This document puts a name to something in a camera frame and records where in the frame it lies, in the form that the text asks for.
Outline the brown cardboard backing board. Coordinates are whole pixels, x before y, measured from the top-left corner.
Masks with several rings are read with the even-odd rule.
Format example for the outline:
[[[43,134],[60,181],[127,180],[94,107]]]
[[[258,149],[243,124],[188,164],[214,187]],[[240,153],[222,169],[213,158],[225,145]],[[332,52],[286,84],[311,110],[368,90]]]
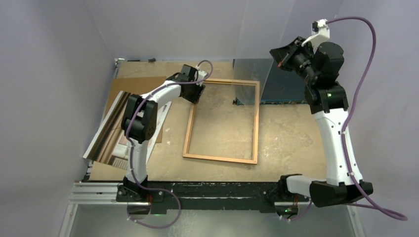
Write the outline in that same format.
[[[166,77],[116,78],[112,81],[104,116],[107,115],[120,91],[141,95],[161,86]]]

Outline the plant photo print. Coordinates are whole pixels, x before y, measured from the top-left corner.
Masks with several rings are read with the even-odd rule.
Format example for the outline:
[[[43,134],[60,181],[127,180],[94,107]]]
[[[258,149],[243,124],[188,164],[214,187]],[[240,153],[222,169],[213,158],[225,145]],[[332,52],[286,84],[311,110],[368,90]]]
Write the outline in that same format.
[[[120,91],[108,109],[83,158],[126,170],[129,147],[121,122],[130,93]]]

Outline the clear acrylic sheet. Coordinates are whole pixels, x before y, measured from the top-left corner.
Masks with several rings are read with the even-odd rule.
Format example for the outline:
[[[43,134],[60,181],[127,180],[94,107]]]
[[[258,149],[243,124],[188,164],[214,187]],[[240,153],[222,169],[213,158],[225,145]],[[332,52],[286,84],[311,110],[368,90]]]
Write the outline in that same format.
[[[247,86],[236,86],[241,104],[278,102],[280,84],[274,81],[274,60],[269,53],[281,46],[281,40],[293,8],[292,0],[249,0],[246,2],[235,58],[233,77],[259,83],[259,94]]]

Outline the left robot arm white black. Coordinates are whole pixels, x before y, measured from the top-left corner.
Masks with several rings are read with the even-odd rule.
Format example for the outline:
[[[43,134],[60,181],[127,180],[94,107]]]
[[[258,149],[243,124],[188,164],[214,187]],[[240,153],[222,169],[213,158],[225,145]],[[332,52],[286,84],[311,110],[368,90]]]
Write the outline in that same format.
[[[160,86],[148,93],[130,95],[121,128],[128,140],[129,155],[123,190],[135,202],[146,199],[150,188],[147,183],[147,152],[149,140],[157,128],[158,110],[172,100],[183,99],[197,104],[210,73],[199,66],[184,64],[180,72],[168,77]]]

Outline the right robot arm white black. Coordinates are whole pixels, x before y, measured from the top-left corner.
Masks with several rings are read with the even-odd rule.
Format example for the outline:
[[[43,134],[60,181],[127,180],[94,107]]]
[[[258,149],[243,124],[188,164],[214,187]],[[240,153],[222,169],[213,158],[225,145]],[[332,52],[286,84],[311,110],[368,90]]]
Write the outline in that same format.
[[[372,183],[361,174],[352,149],[348,100],[337,82],[344,63],[344,51],[336,43],[323,42],[317,48],[297,37],[290,44],[270,50],[277,67],[295,72],[305,83],[304,96],[322,137],[327,162],[324,180],[301,174],[283,175],[277,194],[289,201],[296,194],[306,196],[316,207],[354,203],[373,193]]]

